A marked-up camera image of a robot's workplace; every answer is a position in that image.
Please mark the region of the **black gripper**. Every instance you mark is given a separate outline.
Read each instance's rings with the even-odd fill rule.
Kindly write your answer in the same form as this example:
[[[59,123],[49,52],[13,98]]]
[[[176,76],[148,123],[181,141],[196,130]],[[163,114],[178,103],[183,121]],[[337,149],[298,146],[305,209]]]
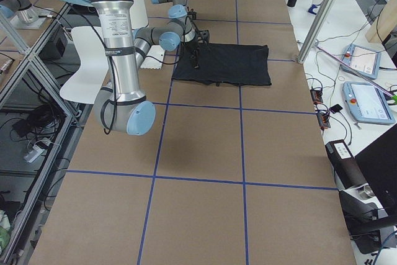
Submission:
[[[199,51],[201,45],[208,45],[210,33],[208,30],[191,29],[189,33],[184,35],[187,40],[184,41],[184,48],[187,52],[189,60],[193,60],[193,67],[199,68]]]
[[[189,11],[187,13],[187,16],[191,19],[191,20],[196,20],[197,19],[197,13],[195,11]]]

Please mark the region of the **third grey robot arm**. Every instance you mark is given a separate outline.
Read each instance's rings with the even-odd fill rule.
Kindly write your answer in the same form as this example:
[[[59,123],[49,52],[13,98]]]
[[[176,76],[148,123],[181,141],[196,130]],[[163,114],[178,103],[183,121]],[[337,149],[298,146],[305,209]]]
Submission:
[[[16,29],[38,30],[45,21],[30,0],[1,0],[1,12]]]

